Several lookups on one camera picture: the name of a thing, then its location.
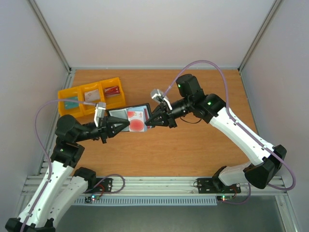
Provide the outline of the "red white circle card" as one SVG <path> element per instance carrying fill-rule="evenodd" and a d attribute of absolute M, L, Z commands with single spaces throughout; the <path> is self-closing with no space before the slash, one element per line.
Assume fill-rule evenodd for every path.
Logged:
<path fill-rule="evenodd" d="M 140 109 L 128 109 L 127 117 L 130 122 L 130 132 L 145 132 L 144 111 Z"/>

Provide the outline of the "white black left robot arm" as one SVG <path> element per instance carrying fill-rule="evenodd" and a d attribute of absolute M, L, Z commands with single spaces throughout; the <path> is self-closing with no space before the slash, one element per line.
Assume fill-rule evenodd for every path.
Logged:
<path fill-rule="evenodd" d="M 64 115 L 56 125 L 56 145 L 48 161 L 48 169 L 26 208 L 16 218 L 8 219 L 5 229 L 9 232 L 54 232 L 58 223 L 75 200 L 83 193 L 94 190 L 97 195 L 111 191 L 107 184 L 110 175 L 97 179 L 96 172 L 88 168 L 76 169 L 85 140 L 106 143 L 130 122 L 113 116 L 102 116 L 92 123 L 80 124 L 71 115 Z"/>

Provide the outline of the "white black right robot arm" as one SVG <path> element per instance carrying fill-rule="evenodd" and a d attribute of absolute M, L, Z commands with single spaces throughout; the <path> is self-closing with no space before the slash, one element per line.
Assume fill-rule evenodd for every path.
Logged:
<path fill-rule="evenodd" d="M 192 113 L 195 117 L 212 125 L 226 135 L 248 157 L 249 162 L 233 167 L 223 166 L 212 177 L 212 185 L 218 191 L 225 191 L 238 183 L 250 183 L 264 189 L 277 174 L 285 158 L 286 149 L 263 140 L 248 128 L 216 94 L 205 94 L 198 80 L 191 74 L 176 80 L 181 100 L 170 103 L 159 89 L 151 97 L 159 105 L 146 120 L 147 126 L 177 127 L 176 119 Z"/>

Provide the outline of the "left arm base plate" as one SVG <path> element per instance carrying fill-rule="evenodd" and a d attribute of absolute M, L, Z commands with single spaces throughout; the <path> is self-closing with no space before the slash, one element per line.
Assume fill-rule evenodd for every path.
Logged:
<path fill-rule="evenodd" d="M 98 193 L 102 193 L 102 191 L 109 193 L 109 192 L 112 191 L 112 184 L 113 184 L 113 179 L 112 178 L 106 178 L 105 180 L 100 182 L 94 188 L 88 189 L 85 193 L 87 193 L 87 194 L 98 194 Z"/>

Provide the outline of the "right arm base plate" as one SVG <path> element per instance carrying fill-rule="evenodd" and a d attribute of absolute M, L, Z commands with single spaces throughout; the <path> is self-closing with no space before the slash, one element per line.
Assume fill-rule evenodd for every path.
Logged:
<path fill-rule="evenodd" d="M 223 190 L 217 190 L 212 183 L 211 178 L 197 178 L 193 187 L 197 188 L 199 194 L 234 194 L 241 193 L 241 188 L 236 184 L 233 184 L 229 187 L 224 187 Z"/>

